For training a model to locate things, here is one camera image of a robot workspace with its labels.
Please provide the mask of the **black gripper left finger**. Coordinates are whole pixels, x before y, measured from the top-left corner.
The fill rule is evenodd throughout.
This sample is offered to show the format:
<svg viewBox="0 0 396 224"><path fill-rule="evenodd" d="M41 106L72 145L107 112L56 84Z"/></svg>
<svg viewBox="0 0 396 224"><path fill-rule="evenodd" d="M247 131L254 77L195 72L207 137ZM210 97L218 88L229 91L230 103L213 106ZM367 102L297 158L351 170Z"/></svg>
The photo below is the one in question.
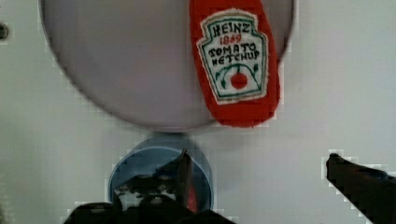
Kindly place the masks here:
<svg viewBox="0 0 396 224"><path fill-rule="evenodd" d="M112 190L113 203L122 211L137 207L144 199L170 198L194 211L192 159L183 148L180 154L152 175L136 175Z"/></svg>

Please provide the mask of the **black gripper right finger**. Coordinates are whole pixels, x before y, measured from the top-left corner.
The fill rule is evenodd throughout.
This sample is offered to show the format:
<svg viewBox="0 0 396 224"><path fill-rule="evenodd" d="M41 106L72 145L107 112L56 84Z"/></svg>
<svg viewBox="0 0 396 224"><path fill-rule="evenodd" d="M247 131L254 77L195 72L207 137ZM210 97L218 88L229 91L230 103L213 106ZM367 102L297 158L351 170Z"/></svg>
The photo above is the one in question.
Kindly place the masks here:
<svg viewBox="0 0 396 224"><path fill-rule="evenodd" d="M373 224L395 224L396 182L388 173L332 153L326 178Z"/></svg>

